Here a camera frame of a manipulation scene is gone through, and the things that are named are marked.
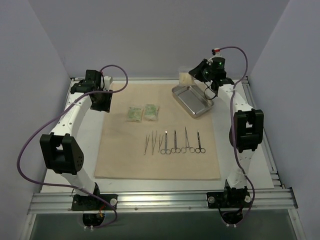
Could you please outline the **metal instrument tray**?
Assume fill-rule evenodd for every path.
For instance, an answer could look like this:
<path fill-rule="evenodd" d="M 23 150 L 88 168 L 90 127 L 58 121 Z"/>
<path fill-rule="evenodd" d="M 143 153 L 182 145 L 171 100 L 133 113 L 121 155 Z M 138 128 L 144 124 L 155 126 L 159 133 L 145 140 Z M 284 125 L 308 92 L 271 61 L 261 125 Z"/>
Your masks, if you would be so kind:
<path fill-rule="evenodd" d="M 207 99 L 204 91 L 198 85 L 176 85 L 171 89 L 173 98 L 192 117 L 199 118 L 214 106 L 211 99 Z"/>

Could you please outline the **curved metal tweezers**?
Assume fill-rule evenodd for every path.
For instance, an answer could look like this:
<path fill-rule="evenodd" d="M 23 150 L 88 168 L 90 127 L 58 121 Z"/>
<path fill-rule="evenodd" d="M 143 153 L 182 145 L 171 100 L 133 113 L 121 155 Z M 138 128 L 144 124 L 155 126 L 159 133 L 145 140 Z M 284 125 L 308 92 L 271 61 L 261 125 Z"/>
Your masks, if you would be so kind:
<path fill-rule="evenodd" d="M 146 134 L 146 136 L 145 136 L 145 145 L 144 145 L 144 153 L 143 153 L 144 155 L 147 153 L 149 141 L 150 141 L 150 135 Z"/>

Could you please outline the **long straight metal forceps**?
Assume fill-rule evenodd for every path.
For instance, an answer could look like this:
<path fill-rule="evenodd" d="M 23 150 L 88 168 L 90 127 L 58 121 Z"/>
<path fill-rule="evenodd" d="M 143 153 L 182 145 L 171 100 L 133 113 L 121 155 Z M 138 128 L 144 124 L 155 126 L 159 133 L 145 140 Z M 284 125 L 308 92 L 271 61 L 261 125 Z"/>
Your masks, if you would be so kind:
<path fill-rule="evenodd" d="M 158 135 L 157 131 L 155 131 L 155 132 L 152 131 L 152 133 L 151 133 L 151 152 L 152 152 L 152 155 L 154 154 L 154 151 L 155 151 L 157 135 Z"/>

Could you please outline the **small curved metal scissors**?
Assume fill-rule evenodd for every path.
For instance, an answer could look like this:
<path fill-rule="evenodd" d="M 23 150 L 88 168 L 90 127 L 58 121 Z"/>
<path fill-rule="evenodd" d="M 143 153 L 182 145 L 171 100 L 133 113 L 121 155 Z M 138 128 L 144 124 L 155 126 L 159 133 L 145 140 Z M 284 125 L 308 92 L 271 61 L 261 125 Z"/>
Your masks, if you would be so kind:
<path fill-rule="evenodd" d="M 200 132 L 197 131 L 197 142 L 198 142 L 198 147 L 195 148 L 195 152 L 197 154 L 204 154 L 206 152 L 206 149 L 202 147 L 201 145 L 201 138 L 200 138 Z"/>

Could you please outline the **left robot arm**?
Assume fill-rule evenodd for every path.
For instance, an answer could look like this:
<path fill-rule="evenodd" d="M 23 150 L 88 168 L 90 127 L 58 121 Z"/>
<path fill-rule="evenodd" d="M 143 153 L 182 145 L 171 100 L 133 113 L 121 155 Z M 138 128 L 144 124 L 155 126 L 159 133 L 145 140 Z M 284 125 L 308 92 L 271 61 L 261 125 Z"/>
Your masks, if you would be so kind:
<path fill-rule="evenodd" d="M 103 74 L 86 70 L 85 78 L 75 83 L 65 106 L 66 113 L 58 120 L 49 134 L 43 134 L 39 143 L 45 165 L 64 177 L 83 197 L 83 204 L 90 210 L 100 206 L 98 185 L 88 176 L 84 153 L 77 143 L 79 128 L 88 110 L 110 112 L 112 94 L 102 93 L 105 86 Z"/>

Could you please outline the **green gauze packet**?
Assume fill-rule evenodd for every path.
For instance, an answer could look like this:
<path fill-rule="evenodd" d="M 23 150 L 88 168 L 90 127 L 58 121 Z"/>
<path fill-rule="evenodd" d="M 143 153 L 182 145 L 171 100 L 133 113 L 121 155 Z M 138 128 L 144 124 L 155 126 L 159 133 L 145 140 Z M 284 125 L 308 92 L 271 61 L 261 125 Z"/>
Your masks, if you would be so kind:
<path fill-rule="evenodd" d="M 126 121 L 140 123 L 143 118 L 143 110 L 140 106 L 130 106 L 128 108 Z"/>

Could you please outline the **white glove packet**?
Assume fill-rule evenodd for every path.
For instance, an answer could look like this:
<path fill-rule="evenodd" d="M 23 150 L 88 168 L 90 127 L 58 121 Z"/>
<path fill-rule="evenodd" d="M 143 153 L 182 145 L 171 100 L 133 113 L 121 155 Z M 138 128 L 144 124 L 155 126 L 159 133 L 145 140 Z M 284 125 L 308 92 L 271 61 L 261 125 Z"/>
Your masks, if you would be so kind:
<path fill-rule="evenodd" d="M 180 66 L 178 68 L 180 86 L 192 86 L 195 84 L 195 79 L 189 74 L 190 70 L 192 70 L 192 68 L 188 66 Z"/>

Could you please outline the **metal hemostat clamp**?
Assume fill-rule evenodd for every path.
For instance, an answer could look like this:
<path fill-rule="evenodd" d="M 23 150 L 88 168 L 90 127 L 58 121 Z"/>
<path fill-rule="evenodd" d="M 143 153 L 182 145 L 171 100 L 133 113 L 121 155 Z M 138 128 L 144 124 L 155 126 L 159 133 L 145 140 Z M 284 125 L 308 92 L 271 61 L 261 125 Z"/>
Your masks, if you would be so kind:
<path fill-rule="evenodd" d="M 190 153 L 194 153 L 195 152 L 195 148 L 190 146 L 189 138 L 188 138 L 188 132 L 187 132 L 187 128 L 186 127 L 184 127 L 184 133 L 185 133 L 185 147 L 181 148 L 181 152 L 183 154 L 185 154 L 187 151 L 189 151 Z"/>

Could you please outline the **beige surgical wrap cloth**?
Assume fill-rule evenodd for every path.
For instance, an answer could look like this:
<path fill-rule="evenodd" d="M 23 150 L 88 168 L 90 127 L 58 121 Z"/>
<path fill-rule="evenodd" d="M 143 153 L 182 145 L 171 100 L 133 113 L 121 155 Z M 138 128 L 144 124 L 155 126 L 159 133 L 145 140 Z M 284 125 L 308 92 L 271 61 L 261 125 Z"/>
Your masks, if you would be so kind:
<path fill-rule="evenodd" d="M 133 84 L 112 97 L 111 109 L 104 117 L 101 141 L 94 171 L 96 178 L 137 180 L 218 180 L 221 177 L 217 156 L 212 114 L 191 117 L 174 99 L 172 84 Z M 129 107 L 159 106 L 158 120 L 128 122 Z M 158 152 L 159 135 L 163 135 L 160 150 L 165 145 L 185 147 L 185 127 L 189 145 L 198 147 L 197 131 L 205 153 Z M 152 154 L 152 131 L 157 131 Z M 146 134 L 149 143 L 144 155 Z"/>

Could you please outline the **surgical scissors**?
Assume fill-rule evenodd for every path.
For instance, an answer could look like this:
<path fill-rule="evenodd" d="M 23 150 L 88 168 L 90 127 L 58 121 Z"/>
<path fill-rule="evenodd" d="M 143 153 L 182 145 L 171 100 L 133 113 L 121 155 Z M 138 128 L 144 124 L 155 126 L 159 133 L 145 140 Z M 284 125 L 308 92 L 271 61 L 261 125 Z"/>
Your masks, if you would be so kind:
<path fill-rule="evenodd" d="M 181 149 L 178 147 L 178 142 L 177 142 L 177 132 L 174 130 L 174 145 L 171 148 L 171 153 L 172 154 L 179 154 L 181 152 Z"/>

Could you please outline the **short metal tweezers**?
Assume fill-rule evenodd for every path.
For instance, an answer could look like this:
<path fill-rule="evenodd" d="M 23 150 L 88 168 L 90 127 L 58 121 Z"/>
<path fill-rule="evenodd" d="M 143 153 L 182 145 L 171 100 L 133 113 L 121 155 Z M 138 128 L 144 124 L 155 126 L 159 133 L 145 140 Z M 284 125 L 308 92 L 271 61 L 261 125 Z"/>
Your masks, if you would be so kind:
<path fill-rule="evenodd" d="M 160 152 L 160 150 L 161 150 L 161 146 L 162 146 L 162 143 L 163 143 L 163 138 L 164 138 L 164 136 L 160 134 L 159 138 L 158 138 L 158 152 Z"/>

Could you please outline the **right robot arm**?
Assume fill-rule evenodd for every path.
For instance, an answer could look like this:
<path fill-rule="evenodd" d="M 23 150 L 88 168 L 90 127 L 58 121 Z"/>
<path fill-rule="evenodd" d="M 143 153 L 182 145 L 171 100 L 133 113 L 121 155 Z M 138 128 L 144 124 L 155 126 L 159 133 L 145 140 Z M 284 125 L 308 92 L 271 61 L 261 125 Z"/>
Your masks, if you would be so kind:
<path fill-rule="evenodd" d="M 263 140 L 264 112 L 251 106 L 236 90 L 236 84 L 227 77 L 225 59 L 214 56 L 203 59 L 189 74 L 202 83 L 209 83 L 215 96 L 230 110 L 229 141 L 235 153 L 235 165 L 226 179 L 222 193 L 223 203 L 234 206 L 240 201 L 240 190 L 247 190 L 251 159 Z"/>

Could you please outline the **green cotton ball packet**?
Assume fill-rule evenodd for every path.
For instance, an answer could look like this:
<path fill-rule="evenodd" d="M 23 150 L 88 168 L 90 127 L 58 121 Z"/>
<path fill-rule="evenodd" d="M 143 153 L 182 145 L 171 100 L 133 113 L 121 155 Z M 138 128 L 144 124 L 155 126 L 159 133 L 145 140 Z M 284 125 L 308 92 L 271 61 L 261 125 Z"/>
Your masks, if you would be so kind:
<path fill-rule="evenodd" d="M 144 107 L 143 119 L 146 121 L 157 121 L 160 107 L 155 104 L 146 104 Z"/>

